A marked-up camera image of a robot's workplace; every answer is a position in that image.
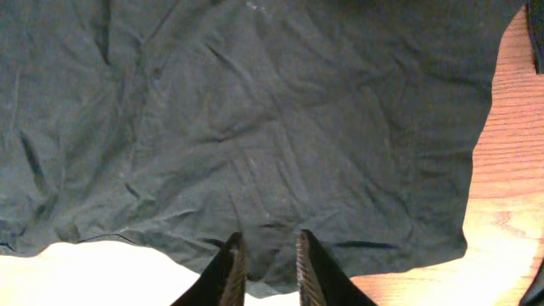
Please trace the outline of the black shorts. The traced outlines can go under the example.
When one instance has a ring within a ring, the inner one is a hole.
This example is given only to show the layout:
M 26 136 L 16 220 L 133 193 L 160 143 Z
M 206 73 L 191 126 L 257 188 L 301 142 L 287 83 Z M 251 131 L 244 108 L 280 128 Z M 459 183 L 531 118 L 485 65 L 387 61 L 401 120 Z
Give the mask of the black shorts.
M 1 252 L 119 240 L 293 292 L 311 230 L 350 276 L 441 264 L 520 1 L 8 0 Z

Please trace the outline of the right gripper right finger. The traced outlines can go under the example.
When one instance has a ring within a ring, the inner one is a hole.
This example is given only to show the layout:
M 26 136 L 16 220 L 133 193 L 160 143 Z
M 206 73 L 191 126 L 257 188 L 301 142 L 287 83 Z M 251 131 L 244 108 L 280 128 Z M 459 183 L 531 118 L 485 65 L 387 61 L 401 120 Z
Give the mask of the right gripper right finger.
M 308 229 L 297 239 L 297 285 L 301 306 L 377 306 Z

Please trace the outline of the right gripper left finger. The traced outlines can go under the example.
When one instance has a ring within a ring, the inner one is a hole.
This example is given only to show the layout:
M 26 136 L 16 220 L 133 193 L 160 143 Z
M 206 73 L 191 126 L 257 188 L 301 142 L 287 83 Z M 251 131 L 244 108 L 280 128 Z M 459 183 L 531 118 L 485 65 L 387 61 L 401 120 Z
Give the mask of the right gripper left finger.
M 235 232 L 196 282 L 171 306 L 243 306 L 247 281 L 247 245 Z

